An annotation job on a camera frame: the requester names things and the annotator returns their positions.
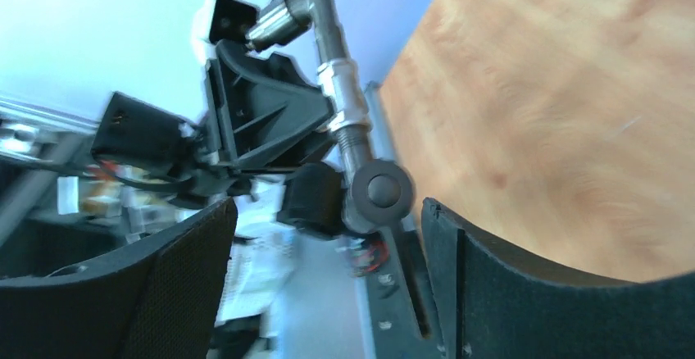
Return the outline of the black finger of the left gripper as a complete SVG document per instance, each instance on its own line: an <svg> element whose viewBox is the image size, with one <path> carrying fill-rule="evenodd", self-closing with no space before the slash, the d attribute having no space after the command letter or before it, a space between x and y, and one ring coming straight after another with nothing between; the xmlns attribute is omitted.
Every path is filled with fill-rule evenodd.
<svg viewBox="0 0 695 359"><path fill-rule="evenodd" d="M248 54L231 40L216 45L216 58L240 77L234 131L240 167L235 170L288 170L322 160L334 146L323 131L334 108L321 89L308 84L294 60L278 53Z"/></svg>

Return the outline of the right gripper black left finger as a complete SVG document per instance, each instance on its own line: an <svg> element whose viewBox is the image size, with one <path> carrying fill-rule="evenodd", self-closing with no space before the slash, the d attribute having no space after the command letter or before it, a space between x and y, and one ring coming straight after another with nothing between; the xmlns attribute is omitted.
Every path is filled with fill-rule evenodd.
<svg viewBox="0 0 695 359"><path fill-rule="evenodd" d="M232 199L61 275L1 282L4 358L204 358L238 210Z"/></svg>

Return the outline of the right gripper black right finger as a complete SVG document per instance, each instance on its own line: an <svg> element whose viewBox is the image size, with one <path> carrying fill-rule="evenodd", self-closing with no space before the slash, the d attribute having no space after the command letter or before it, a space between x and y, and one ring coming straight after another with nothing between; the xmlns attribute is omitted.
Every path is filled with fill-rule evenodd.
<svg viewBox="0 0 695 359"><path fill-rule="evenodd" d="M450 358L691 358L694 275L631 283L564 266L426 198L421 232Z"/></svg>

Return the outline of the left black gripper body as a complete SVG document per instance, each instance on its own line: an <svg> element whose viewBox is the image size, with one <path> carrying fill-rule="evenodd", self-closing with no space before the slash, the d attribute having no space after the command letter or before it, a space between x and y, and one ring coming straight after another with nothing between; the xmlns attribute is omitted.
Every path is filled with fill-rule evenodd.
<svg viewBox="0 0 695 359"><path fill-rule="evenodd" d="M204 68L207 97L207 149L213 166L240 167L234 131L240 126L237 109L240 77L224 62L208 59Z"/></svg>

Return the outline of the grey faucet with lever handle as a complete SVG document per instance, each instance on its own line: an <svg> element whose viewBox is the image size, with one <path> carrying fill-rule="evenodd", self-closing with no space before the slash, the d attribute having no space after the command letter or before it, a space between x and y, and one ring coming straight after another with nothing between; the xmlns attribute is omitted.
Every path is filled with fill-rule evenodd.
<svg viewBox="0 0 695 359"><path fill-rule="evenodd" d="M246 32L246 46L255 52L286 46L310 28L321 64L350 57L334 0L272 0Z"/></svg>

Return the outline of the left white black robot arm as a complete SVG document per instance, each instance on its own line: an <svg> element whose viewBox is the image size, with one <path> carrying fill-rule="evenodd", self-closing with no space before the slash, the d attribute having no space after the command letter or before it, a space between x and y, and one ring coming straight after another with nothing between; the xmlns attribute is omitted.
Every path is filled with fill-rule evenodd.
<svg viewBox="0 0 695 359"><path fill-rule="evenodd" d="M343 177L324 161L334 141L322 127L334 109L293 59L256 58L223 40L204 66L203 86L207 113L190 134L178 116L113 93L92 158L146 171L139 189L189 209L219 193L249 195L253 180L284 175L277 221L326 240L343 234Z"/></svg>

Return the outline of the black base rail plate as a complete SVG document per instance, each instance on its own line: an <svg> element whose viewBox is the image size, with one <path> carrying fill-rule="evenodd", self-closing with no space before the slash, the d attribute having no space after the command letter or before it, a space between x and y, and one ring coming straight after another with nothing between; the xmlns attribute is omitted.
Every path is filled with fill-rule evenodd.
<svg viewBox="0 0 695 359"><path fill-rule="evenodd" d="M385 258L365 277L375 358L444 358L414 217L381 239Z"/></svg>

